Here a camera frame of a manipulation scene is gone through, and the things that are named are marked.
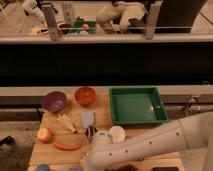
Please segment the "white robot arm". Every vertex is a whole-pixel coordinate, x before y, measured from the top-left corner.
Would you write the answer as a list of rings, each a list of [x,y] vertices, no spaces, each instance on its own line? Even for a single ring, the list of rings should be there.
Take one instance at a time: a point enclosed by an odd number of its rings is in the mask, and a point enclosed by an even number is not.
[[[121,162],[204,147],[202,171],[213,171],[213,112],[171,121],[119,143],[112,142],[109,131],[98,131],[81,166],[83,171],[103,171]]]

